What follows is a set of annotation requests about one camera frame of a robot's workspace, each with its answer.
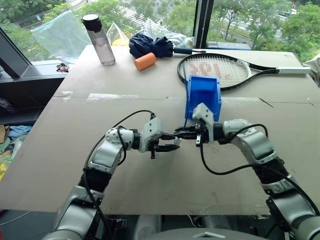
orange foam roller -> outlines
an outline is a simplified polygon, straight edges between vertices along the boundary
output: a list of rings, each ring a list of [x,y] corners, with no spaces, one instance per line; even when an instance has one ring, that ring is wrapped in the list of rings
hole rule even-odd
[[[134,65],[136,69],[138,69],[139,71],[146,69],[147,67],[155,63],[156,63],[156,56],[152,52],[134,60]]]

clear plastic bottle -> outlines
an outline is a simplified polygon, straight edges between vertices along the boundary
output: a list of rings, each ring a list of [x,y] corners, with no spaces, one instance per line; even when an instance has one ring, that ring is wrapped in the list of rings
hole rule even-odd
[[[104,66],[114,65],[116,59],[99,16],[96,14],[88,14],[83,16],[81,21],[89,34],[100,62]]]

blue storage box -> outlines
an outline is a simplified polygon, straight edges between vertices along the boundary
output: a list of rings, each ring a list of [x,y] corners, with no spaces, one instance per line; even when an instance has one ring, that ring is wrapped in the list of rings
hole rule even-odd
[[[194,108],[200,103],[204,103],[213,112],[213,119],[217,122],[222,104],[218,77],[189,76],[185,119],[192,119]]]

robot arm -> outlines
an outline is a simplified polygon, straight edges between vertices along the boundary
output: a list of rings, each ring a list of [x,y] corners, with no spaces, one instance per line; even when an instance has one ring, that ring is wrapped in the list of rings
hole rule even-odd
[[[182,139],[196,139],[197,147],[214,141],[237,146],[252,165],[264,192],[269,195],[266,204],[282,230],[293,232],[297,240],[320,239],[320,216],[310,202],[283,177],[296,182],[285,169],[284,162],[278,157],[268,137],[254,127],[241,131],[251,125],[247,120],[237,119],[221,124],[214,123],[212,116],[212,112],[201,103],[192,115],[197,124],[187,129],[178,128],[174,135]]]
[[[161,121],[151,116],[141,132],[136,129],[112,128],[104,136],[103,143],[89,158],[85,168],[86,182],[95,201],[100,204],[104,190],[114,174],[123,151],[131,149],[142,153],[150,151],[170,152],[177,148],[175,144],[159,145],[159,139],[175,140],[172,134],[164,133]],[[57,214],[53,230],[43,240],[83,240],[94,237],[99,214],[88,195],[84,176],[76,185]]]

table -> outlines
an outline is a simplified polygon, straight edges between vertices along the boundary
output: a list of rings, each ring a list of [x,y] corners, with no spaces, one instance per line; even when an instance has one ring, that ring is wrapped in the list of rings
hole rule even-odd
[[[118,120],[149,109],[171,133],[184,122],[185,89],[176,68],[182,55],[157,59],[141,72],[126,47],[113,47],[116,65],[99,63],[92,46],[83,51],[0,182],[3,209],[57,212],[82,174],[91,147]],[[257,65],[300,66],[288,52],[212,50]],[[268,127],[270,139],[303,189],[320,206],[320,91],[309,76],[267,75],[223,92],[220,121],[237,118]],[[149,115],[123,123],[141,129]],[[207,172],[194,140],[158,153],[130,151],[105,192],[106,214],[267,214],[251,169],[226,176]],[[233,145],[204,146],[207,164],[226,171],[246,164]]]

